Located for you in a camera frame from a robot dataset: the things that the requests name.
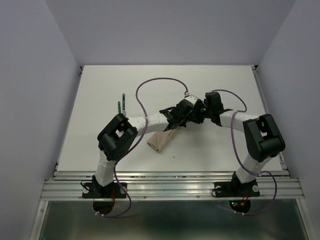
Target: folded cloth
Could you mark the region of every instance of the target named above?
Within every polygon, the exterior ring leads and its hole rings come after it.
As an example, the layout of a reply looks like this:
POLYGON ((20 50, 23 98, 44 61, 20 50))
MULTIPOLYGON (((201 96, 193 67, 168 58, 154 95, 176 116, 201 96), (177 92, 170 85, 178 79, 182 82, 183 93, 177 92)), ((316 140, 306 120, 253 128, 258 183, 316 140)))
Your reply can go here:
POLYGON ((179 129, 180 127, 168 131, 157 131, 152 135, 152 137, 150 137, 147 144, 157 153, 161 153, 179 129))

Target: white table surface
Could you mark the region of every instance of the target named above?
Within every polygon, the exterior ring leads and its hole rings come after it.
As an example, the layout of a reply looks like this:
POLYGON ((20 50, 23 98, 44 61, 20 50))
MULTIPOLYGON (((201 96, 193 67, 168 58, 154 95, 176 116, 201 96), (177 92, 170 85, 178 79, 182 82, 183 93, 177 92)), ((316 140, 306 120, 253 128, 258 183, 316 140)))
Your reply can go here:
MULTIPOLYGON (((143 116, 135 92, 140 83, 157 77, 177 78, 187 84, 191 94, 203 99, 214 89, 237 93, 247 104, 248 114, 264 114, 263 104, 250 66, 225 65, 86 65, 77 91, 66 132, 58 171, 95 171, 99 161, 97 136, 118 114, 125 93, 127 117, 143 116)), ((148 114, 175 106, 184 97, 184 87, 174 81, 158 80, 145 84, 139 97, 148 114)), ((233 95, 221 92, 224 108, 244 107, 233 95)), ((147 145, 152 133, 123 158, 118 171, 189 172, 235 171, 239 164, 231 143, 230 128, 206 119, 203 124, 187 123, 162 153, 147 145)), ((242 160, 248 154, 245 136, 235 131, 236 146, 242 160)), ((281 171, 279 157, 264 170, 281 171)))

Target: black mounting plate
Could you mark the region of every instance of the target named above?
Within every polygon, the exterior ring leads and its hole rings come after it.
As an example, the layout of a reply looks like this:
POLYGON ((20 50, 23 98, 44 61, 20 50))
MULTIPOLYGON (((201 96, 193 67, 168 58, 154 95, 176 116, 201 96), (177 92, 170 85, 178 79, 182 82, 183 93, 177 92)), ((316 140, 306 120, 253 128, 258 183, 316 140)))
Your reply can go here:
MULTIPOLYGON (((94 184, 92 182, 85 182, 83 184, 86 188, 91 189, 87 193, 82 192, 83 199, 110 199, 112 197, 112 192, 114 189, 114 198, 115 199, 125 199, 127 195, 120 192, 120 186, 116 182, 112 182, 107 186, 103 187, 99 192, 93 191, 94 184)), ((121 185, 127 189, 127 183, 121 182, 121 185)))
MULTIPOLYGON (((217 181, 214 183, 214 191, 212 191, 212 195, 216 198, 242 198, 245 192, 237 192, 231 190, 231 183, 229 181, 217 181), (221 191, 216 191, 216 187, 221 188, 221 191)), ((249 196, 250 197, 259 197, 260 192, 259 191, 253 191, 252 187, 248 189, 249 196)))

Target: gray wall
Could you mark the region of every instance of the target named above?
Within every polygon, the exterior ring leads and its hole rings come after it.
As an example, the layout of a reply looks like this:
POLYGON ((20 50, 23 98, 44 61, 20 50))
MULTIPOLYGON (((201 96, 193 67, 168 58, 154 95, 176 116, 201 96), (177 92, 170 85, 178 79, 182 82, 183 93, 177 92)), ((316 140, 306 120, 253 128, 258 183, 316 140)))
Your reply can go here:
POLYGON ((258 68, 263 92, 286 141, 320 231, 320 1, 297 0, 258 68))
POLYGON ((44 0, 0 1, 0 239, 29 238, 79 65, 44 0))
POLYGON ((258 64, 294 0, 46 0, 80 64, 258 64))

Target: purple cable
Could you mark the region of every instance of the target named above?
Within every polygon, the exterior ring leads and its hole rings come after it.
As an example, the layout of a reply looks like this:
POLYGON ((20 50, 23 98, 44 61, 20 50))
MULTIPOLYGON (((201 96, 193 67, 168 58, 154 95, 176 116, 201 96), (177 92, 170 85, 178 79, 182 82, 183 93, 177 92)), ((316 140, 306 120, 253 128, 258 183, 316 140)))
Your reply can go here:
POLYGON ((236 117, 237 113, 245 113, 245 112, 247 112, 248 108, 247 108, 246 103, 241 99, 241 97, 239 97, 237 94, 235 94, 234 92, 229 91, 229 90, 217 89, 217 90, 213 90, 212 92, 226 92, 226 93, 230 93, 230 94, 236 96, 236 97, 242 102, 242 104, 244 105, 244 110, 237 110, 237 111, 234 112, 234 114, 232 115, 232 118, 231 118, 231 126, 230 126, 233 151, 234 151, 234 155, 235 155, 238 163, 240 164, 240 166, 241 166, 247 173, 252 174, 252 175, 254 175, 254 176, 259 176, 259 175, 264 174, 264 173, 269 174, 269 175, 272 177, 273 181, 274 181, 274 195, 273 195, 273 198, 272 198, 271 202, 269 203, 269 205, 268 205, 266 208, 264 208, 264 209, 262 209, 262 210, 260 210, 260 211, 244 213, 244 215, 257 215, 257 214, 260 214, 260 213, 264 212, 265 210, 267 210, 268 208, 270 208, 270 207, 272 206, 272 204, 274 204, 275 199, 276 199, 276 196, 277 196, 277 192, 278 192, 277 181, 276 181, 275 177, 272 175, 272 173, 269 172, 269 171, 261 171, 261 172, 253 172, 253 171, 250 171, 249 169, 247 169, 247 168, 243 165, 243 163, 241 162, 241 160, 240 160, 240 158, 239 158, 238 151, 237 151, 237 148, 236 148, 235 135, 234 135, 234 121, 235 121, 235 117, 236 117))
MULTIPOLYGON (((146 134, 147 128, 148 128, 148 118, 147 118, 147 117, 148 117, 148 114, 147 114, 147 111, 146 111, 144 105, 143 105, 142 102, 139 100, 139 97, 138 97, 139 89, 140 89, 144 84, 149 83, 149 82, 151 82, 151 81, 155 81, 155 80, 172 80, 172 81, 176 81, 176 82, 178 82, 178 83, 181 83, 181 84, 185 87, 185 93, 186 93, 186 92, 189 92, 188 87, 187 87, 187 85, 186 85, 184 82, 182 82, 182 81, 180 81, 180 80, 178 80, 178 79, 172 78, 172 77, 156 77, 156 78, 151 78, 151 79, 146 80, 146 81, 144 81, 143 83, 141 83, 141 84, 137 87, 137 89, 136 89, 136 91, 135 91, 135 98, 136 98, 136 100, 138 101, 138 103, 140 104, 140 106, 141 106, 141 108, 142 108, 142 111, 143 111, 143 113, 144 113, 145 126, 144 126, 144 128, 143 128, 143 131, 142 131, 142 134, 141 134, 140 138, 139 138, 138 141, 136 141, 136 143, 128 150, 128 152, 126 153, 126 155, 128 155, 133 149, 135 149, 136 146, 141 142, 141 140, 142 140, 142 138, 144 137, 144 135, 146 134)), ((126 190, 126 189, 121 185, 121 183, 119 182, 119 179, 118 179, 118 176, 117 176, 117 173, 116 173, 116 166, 117 166, 117 164, 118 164, 119 161, 120 161, 120 160, 118 160, 118 161, 115 163, 114 167, 113 167, 113 174, 114 174, 114 178, 115 178, 116 183, 119 185, 119 187, 120 187, 120 188, 122 189, 122 191, 125 193, 125 195, 127 195, 128 199, 129 199, 129 206, 127 207, 126 210, 124 210, 123 212, 120 212, 120 213, 118 213, 118 214, 116 214, 116 215, 101 215, 99 212, 94 211, 95 214, 98 215, 98 216, 100 216, 100 217, 104 217, 104 218, 115 218, 115 217, 119 217, 119 216, 125 214, 126 212, 128 212, 129 209, 130 209, 131 206, 132 206, 131 197, 130 197, 129 193, 127 192, 127 190, 126 190)))

